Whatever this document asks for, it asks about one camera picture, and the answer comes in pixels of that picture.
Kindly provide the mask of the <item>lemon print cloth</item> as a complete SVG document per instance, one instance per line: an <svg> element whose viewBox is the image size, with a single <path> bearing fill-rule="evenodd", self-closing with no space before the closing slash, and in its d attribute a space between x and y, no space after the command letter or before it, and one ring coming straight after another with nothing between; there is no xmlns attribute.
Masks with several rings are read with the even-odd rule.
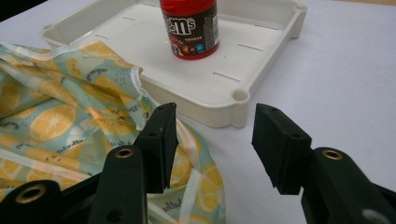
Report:
<svg viewBox="0 0 396 224"><path fill-rule="evenodd" d="M0 42L0 202L53 180L69 189L131 145L157 102L142 69L101 41L38 49ZM205 139L182 121L170 187L148 197L149 224L226 224L225 192Z"/></svg>

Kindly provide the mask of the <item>red candy bottle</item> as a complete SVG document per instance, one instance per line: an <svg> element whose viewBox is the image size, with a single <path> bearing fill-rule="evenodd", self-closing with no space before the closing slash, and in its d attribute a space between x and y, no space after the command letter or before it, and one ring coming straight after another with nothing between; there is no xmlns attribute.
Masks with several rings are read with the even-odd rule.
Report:
<svg viewBox="0 0 396 224"><path fill-rule="evenodd" d="M160 0L171 50L183 60L199 60L219 47L217 0Z"/></svg>

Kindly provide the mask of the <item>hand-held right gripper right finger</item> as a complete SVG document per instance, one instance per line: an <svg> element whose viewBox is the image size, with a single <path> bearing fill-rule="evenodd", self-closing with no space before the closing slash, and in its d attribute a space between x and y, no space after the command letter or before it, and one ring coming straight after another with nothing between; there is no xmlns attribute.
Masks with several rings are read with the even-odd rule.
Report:
<svg viewBox="0 0 396 224"><path fill-rule="evenodd" d="M251 145L280 194L299 194L311 143L312 138L280 109L256 104Z"/></svg>

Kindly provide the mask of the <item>white plastic tray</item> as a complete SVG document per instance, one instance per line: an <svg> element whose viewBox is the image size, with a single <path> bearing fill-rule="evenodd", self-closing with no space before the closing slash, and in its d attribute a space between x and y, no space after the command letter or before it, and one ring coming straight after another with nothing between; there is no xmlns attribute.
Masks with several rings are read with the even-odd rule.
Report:
<svg viewBox="0 0 396 224"><path fill-rule="evenodd" d="M101 40L142 67L142 86L158 103L206 126L240 128L248 102L272 63L299 36L301 0L217 0L219 48L187 61L172 54L159 0L95 0L43 28L52 48Z"/></svg>

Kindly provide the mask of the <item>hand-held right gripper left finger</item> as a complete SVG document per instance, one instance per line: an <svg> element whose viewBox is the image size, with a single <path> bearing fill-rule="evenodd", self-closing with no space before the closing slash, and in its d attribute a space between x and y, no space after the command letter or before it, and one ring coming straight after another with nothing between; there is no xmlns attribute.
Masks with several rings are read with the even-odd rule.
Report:
<svg viewBox="0 0 396 224"><path fill-rule="evenodd" d="M163 193L170 188L178 146L175 103L157 106L134 144L143 153L146 193Z"/></svg>

